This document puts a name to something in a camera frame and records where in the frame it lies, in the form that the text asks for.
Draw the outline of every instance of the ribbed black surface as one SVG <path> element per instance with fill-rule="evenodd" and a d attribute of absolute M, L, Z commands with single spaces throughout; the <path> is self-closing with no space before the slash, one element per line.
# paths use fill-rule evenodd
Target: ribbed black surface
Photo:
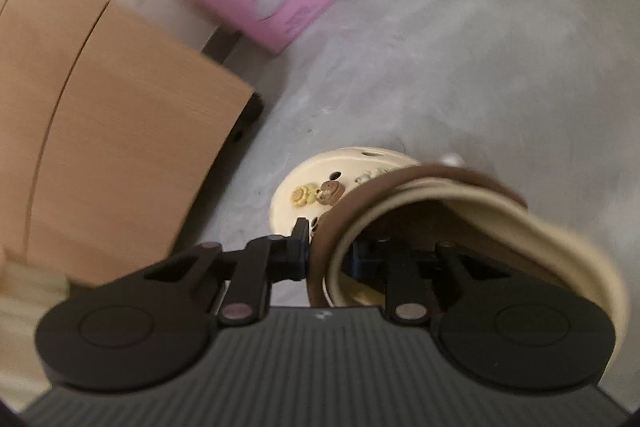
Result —
<path fill-rule="evenodd" d="M 58 388 L 23 418 L 34 427 L 613 427 L 625 417 L 593 387 L 544 397 L 485 388 L 428 333 L 377 309 L 324 313 L 272 309 L 258 325 L 225 330 L 165 385 L 123 396 Z"/>

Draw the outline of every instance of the gray floor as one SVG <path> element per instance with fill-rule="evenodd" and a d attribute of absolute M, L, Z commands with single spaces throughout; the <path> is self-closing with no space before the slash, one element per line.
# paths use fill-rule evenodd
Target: gray floor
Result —
<path fill-rule="evenodd" d="M 610 251 L 634 317 L 604 386 L 640 405 L 640 0 L 339 0 L 279 57 L 241 41 L 225 65 L 268 108 L 212 170 L 201 240 L 268 233 L 274 189 L 316 153 L 458 152 Z"/>

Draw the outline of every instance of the decorative flower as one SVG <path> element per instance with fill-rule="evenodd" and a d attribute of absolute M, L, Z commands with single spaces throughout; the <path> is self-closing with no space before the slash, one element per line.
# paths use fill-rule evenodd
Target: decorative flower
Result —
<path fill-rule="evenodd" d="M 291 193 L 291 203 L 293 203 L 293 206 L 298 207 L 315 203 L 317 198 L 316 190 L 318 190 L 318 186 L 315 183 L 308 183 L 295 188 Z"/>
<path fill-rule="evenodd" d="M 338 202 L 344 194 L 345 187 L 340 182 L 330 180 L 320 185 L 318 190 L 318 203 L 329 205 Z"/>

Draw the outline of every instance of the brown leather strap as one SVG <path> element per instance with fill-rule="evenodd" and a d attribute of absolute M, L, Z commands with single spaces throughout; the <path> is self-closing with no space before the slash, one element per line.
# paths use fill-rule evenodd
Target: brown leather strap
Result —
<path fill-rule="evenodd" d="M 395 208 L 370 223 L 358 236 L 370 241 L 380 237 L 400 238 L 425 251 L 433 250 L 440 241 L 453 241 L 537 279 L 566 287 L 558 275 L 476 229 L 441 201 L 417 201 Z M 385 292 L 383 287 L 377 289 Z"/>
<path fill-rule="evenodd" d="M 336 244 L 348 226 L 368 208 L 392 194 L 396 187 L 422 178 L 446 178 L 466 185 L 488 188 L 525 208 L 527 206 L 526 201 L 510 188 L 469 169 L 425 164 L 398 169 L 374 178 L 342 197 L 329 212 L 323 214 L 318 223 L 318 229 L 311 242 L 309 273 L 306 279 L 306 291 L 313 307 L 328 306 L 322 290 L 322 280 Z"/>

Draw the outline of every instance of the wooden furniture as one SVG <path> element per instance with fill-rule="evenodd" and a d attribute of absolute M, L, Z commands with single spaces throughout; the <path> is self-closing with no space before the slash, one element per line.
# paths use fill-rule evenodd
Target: wooden furniture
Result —
<path fill-rule="evenodd" d="M 253 90 L 110 0 L 0 0 L 0 241 L 101 284 L 167 256 Z"/>
<path fill-rule="evenodd" d="M 49 389 L 34 333 L 68 294 L 64 275 L 7 262 L 0 254 L 0 398 L 16 411 Z"/>

